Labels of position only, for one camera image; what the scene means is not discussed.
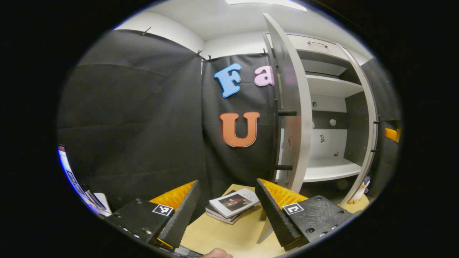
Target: hook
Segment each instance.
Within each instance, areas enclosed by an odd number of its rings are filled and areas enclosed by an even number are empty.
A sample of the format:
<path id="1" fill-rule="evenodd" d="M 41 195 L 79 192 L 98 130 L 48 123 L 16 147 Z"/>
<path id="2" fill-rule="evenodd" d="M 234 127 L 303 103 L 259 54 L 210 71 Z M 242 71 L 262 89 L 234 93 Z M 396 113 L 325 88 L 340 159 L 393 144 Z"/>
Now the hook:
<path id="1" fill-rule="evenodd" d="M 149 27 L 149 28 L 148 28 L 146 31 L 142 32 L 142 35 L 140 35 L 140 36 L 143 36 L 143 35 L 145 35 L 145 34 L 146 34 L 146 32 L 147 32 L 149 29 L 151 29 L 151 27 Z"/>

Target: drawer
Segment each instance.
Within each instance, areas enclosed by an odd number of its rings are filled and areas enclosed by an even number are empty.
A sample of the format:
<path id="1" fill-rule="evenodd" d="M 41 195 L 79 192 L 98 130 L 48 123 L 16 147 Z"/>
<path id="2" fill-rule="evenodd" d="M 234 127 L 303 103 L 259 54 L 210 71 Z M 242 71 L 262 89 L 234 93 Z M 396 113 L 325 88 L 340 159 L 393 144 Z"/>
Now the drawer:
<path id="1" fill-rule="evenodd" d="M 266 34 L 266 36 L 268 37 L 268 41 L 272 47 L 270 35 Z M 347 56 L 344 54 L 341 48 L 333 43 L 319 40 L 319 39 L 309 38 L 309 37 L 297 36 L 297 35 L 288 34 L 287 36 L 292 42 L 293 46 L 296 48 L 296 50 L 326 54 L 329 56 L 338 57 L 338 58 L 348 61 Z"/>

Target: blue letter f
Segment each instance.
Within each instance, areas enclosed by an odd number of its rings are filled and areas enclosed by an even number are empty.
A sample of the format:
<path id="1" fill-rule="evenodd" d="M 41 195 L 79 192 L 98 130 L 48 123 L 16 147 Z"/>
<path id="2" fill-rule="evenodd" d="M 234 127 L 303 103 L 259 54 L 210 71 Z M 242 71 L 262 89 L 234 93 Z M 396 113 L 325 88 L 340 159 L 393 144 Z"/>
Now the blue letter f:
<path id="1" fill-rule="evenodd" d="M 233 95 L 234 93 L 238 92 L 241 89 L 238 85 L 234 85 L 233 83 L 233 81 L 237 83 L 241 81 L 241 77 L 238 74 L 238 72 L 234 71 L 234 70 L 240 70 L 241 68 L 242 67 L 240 64 L 234 63 L 226 67 L 225 69 L 214 74 L 214 77 L 218 78 L 220 80 L 220 84 L 222 85 L 223 98 Z"/>

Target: table surface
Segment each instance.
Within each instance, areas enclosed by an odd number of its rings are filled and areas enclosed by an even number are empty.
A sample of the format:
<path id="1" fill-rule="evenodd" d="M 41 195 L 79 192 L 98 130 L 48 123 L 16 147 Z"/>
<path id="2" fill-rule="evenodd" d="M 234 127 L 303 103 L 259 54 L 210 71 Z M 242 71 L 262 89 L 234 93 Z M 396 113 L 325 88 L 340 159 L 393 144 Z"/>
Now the table surface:
<path id="1" fill-rule="evenodd" d="M 233 184 L 223 195 L 231 190 L 237 191 L 242 188 L 255 191 L 255 187 Z M 354 213 L 364 209 L 368 204 L 368 199 L 364 195 L 358 203 L 346 203 L 342 207 Z M 209 253 L 216 247 L 222 248 L 234 258 L 268 258 L 286 253 L 277 241 L 274 232 L 263 242 L 257 244 L 265 221 L 266 214 L 261 204 L 248 209 L 233 225 L 209 217 L 204 213 L 188 225 L 180 244 L 202 254 Z"/>

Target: letter u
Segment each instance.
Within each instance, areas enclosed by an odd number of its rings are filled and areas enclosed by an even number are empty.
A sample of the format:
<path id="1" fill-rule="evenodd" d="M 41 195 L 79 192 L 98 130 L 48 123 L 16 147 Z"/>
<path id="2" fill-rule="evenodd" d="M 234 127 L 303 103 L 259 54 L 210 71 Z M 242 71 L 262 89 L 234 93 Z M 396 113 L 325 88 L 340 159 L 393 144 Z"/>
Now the letter u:
<path id="1" fill-rule="evenodd" d="M 238 117 L 239 115 L 236 113 L 223 113 L 220 115 L 223 124 L 223 140 L 229 146 L 248 147 L 252 145 L 257 138 L 257 119 L 260 117 L 260 113 L 244 113 L 244 118 L 247 119 L 247 136 L 245 138 L 236 136 L 236 119 Z"/>

